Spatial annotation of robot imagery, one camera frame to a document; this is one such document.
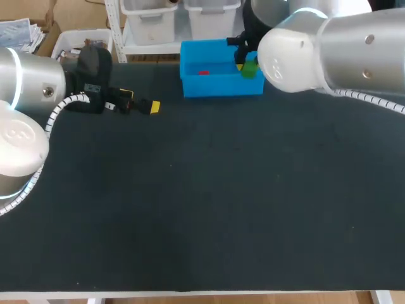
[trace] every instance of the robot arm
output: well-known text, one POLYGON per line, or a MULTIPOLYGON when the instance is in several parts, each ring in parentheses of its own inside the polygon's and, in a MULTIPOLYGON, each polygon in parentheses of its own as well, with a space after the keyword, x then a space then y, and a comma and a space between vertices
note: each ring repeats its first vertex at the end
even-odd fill
POLYGON ((82 48, 76 69, 66 72, 53 59, 0 48, 0 216, 20 204, 37 182, 49 152, 49 138, 64 109, 102 113, 104 108, 150 115, 159 102, 134 99, 127 90, 109 87, 111 54, 82 48), (44 129, 21 113, 50 115, 44 129))
POLYGON ((403 9, 372 12, 367 0, 248 0, 244 23, 254 40, 249 51, 260 40, 260 69, 278 89, 405 93, 403 9))

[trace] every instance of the floor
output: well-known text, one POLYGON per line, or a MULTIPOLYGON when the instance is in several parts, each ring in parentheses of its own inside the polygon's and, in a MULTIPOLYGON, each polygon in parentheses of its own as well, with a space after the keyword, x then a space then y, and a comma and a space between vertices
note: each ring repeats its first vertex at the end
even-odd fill
MULTIPOLYGON (((405 303, 405 291, 391 291, 394 304, 405 303)), ((69 304, 86 304, 71 300, 69 304)), ((27 304, 26 301, 0 301, 0 304, 27 304)), ((269 294, 245 296, 184 296, 173 298, 108 299, 106 304, 373 304, 366 291, 346 293, 269 294)))

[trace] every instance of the metal cylinder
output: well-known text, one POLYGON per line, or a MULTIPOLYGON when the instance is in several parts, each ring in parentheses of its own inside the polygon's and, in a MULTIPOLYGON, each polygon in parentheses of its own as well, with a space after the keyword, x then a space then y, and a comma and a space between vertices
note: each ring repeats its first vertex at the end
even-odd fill
POLYGON ((405 9, 331 19, 320 56, 332 89, 405 93, 405 9))
POLYGON ((0 74, 0 99, 19 110, 52 108, 65 97, 65 73, 54 59, 0 48, 0 74))
POLYGON ((13 102, 16 88, 16 69, 13 55, 0 47, 0 100, 13 102))
POLYGON ((251 0, 251 6, 256 17, 271 28, 289 16, 289 4, 286 0, 251 0))
POLYGON ((289 3, 291 14, 302 8, 313 8, 327 16, 334 16, 339 11, 342 0, 290 0, 289 3))

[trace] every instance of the paper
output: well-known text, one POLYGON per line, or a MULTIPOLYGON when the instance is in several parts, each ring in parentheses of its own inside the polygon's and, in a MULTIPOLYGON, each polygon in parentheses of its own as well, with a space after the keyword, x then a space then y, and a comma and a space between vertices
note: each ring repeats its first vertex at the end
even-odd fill
POLYGON ((9 48, 14 49, 18 52, 34 53, 37 47, 45 39, 46 35, 36 24, 30 25, 30 35, 31 41, 29 43, 9 46, 9 48))
POLYGON ((0 22, 0 46, 18 46, 31 43, 30 20, 28 18, 0 22))
POLYGON ((0 22, 0 47, 34 53, 44 38, 41 28, 36 24, 30 25, 28 18, 0 22))

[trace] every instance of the white end cap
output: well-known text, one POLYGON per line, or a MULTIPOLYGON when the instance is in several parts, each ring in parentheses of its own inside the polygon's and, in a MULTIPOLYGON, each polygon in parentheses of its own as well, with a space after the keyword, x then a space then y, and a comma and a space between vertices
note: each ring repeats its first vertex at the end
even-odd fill
POLYGON ((49 141, 42 127, 0 101, 0 174, 21 177, 34 174, 45 162, 49 141))
POLYGON ((267 80, 284 92, 321 87, 315 70, 315 51, 307 34, 275 28, 261 40, 258 60, 267 80))

